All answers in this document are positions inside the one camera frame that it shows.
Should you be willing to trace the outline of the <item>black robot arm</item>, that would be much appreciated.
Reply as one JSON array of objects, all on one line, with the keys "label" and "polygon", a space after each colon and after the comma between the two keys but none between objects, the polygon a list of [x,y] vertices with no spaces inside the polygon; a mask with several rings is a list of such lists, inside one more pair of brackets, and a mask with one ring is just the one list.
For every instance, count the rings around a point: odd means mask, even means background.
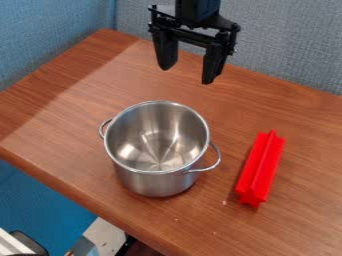
[{"label": "black robot arm", "polygon": [[148,7],[157,65],[167,71],[177,62],[179,43],[205,49],[201,83],[208,85],[222,74],[228,56],[235,53],[238,23],[220,13],[220,0],[175,0],[173,7],[152,4]]}]

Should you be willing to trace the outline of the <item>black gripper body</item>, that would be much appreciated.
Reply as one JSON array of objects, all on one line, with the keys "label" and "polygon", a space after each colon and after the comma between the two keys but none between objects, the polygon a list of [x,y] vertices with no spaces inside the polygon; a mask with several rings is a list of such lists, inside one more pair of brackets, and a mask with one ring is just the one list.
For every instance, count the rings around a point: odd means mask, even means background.
[{"label": "black gripper body", "polygon": [[215,29],[218,32],[227,31],[228,54],[232,55],[240,26],[220,15],[219,9],[219,4],[175,4],[173,6],[153,4],[148,8],[152,20],[165,18],[173,27],[187,26],[191,30],[201,28]]}]

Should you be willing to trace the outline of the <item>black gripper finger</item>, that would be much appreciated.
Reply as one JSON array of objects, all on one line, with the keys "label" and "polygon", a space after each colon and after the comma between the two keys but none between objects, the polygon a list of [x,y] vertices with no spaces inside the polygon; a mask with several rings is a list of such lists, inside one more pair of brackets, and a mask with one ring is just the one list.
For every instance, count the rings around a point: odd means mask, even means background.
[{"label": "black gripper finger", "polygon": [[152,31],[152,41],[157,64],[161,70],[168,70],[177,61],[177,40],[167,30]]},{"label": "black gripper finger", "polygon": [[211,42],[205,45],[201,74],[201,83],[205,85],[211,84],[222,73],[228,55],[228,39],[228,32],[219,31]]}]

